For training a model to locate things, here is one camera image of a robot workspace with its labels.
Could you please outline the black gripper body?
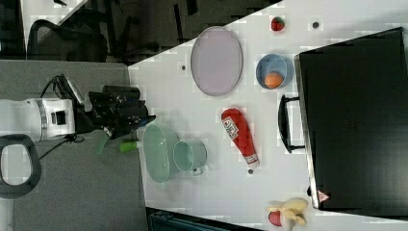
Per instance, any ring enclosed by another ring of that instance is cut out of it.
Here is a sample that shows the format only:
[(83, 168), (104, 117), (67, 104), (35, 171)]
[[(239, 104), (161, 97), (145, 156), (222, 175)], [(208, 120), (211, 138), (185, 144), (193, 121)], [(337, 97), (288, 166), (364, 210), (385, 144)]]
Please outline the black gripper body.
[(156, 119), (136, 92), (89, 92), (90, 110), (80, 106), (75, 115), (77, 134), (103, 131), (114, 140)]

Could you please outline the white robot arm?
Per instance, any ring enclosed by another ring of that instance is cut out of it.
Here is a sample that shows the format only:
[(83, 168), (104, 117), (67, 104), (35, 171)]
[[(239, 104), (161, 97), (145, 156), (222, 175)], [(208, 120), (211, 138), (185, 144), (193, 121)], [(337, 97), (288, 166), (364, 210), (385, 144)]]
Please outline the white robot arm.
[(89, 93), (89, 101), (31, 98), (1, 101), (1, 149), (21, 146), (28, 154), (31, 173), (24, 182), (1, 182), (1, 197), (17, 199), (31, 192), (41, 176), (41, 156), (36, 144), (58, 140), (80, 142), (82, 134), (95, 130), (109, 140), (126, 136), (155, 120), (136, 92)]

